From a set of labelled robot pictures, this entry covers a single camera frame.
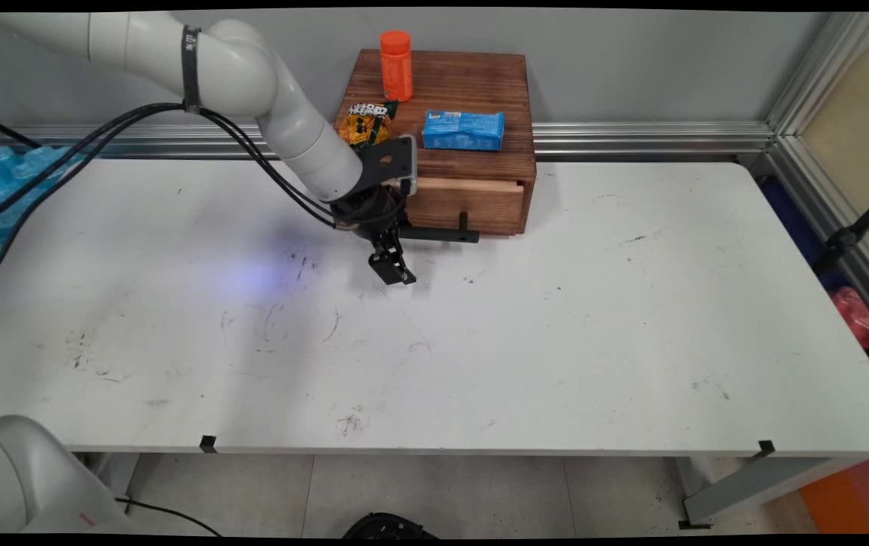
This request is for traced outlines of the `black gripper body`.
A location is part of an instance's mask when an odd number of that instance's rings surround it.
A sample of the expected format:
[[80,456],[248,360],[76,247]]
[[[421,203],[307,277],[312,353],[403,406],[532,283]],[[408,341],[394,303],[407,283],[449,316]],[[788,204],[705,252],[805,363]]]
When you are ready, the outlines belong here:
[[407,199],[388,184],[359,191],[331,204],[336,231],[349,231],[372,244],[399,244]]

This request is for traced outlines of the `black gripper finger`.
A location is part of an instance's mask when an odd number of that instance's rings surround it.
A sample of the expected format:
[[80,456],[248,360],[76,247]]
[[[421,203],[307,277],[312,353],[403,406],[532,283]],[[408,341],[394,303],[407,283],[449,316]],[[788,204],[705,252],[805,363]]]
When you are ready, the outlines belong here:
[[373,253],[368,264],[384,284],[414,284],[417,277],[403,257],[398,227],[389,227],[371,238]]

